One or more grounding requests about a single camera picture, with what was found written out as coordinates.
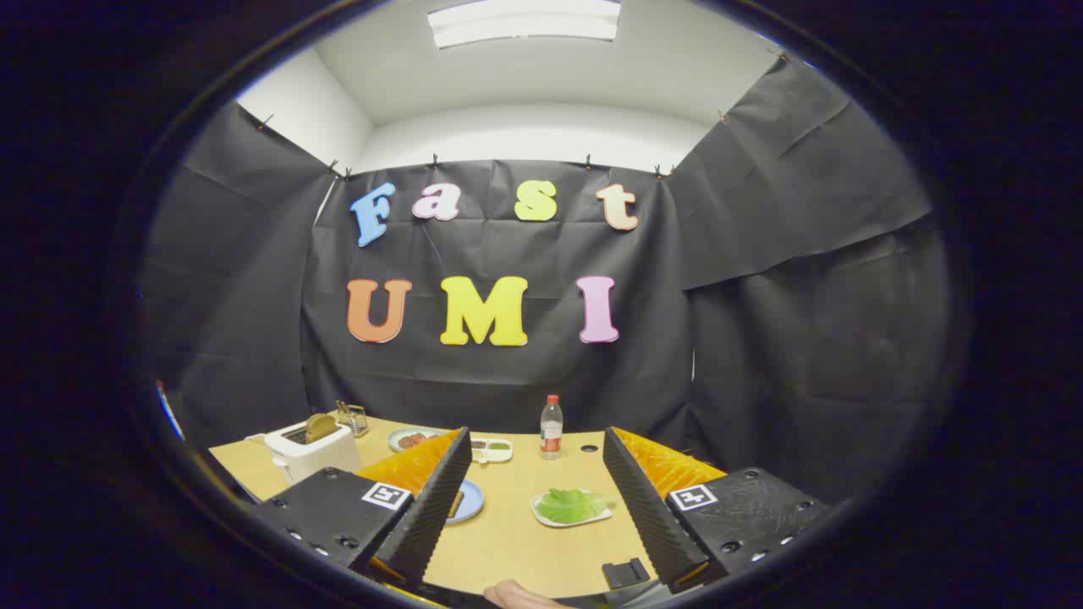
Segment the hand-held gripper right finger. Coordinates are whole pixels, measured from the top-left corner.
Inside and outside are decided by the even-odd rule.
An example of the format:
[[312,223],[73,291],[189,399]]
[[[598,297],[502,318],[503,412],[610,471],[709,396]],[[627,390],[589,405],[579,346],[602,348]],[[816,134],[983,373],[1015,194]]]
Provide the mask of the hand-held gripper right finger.
[[768,562],[831,510],[762,468],[727,474],[616,427],[602,459],[673,593]]

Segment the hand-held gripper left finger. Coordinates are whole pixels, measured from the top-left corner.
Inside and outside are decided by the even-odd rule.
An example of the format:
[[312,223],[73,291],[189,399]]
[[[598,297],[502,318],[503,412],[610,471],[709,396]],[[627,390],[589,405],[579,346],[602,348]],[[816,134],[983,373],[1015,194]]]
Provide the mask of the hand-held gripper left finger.
[[255,516],[330,562],[399,586],[418,584],[470,467],[460,427],[357,472],[322,468]]

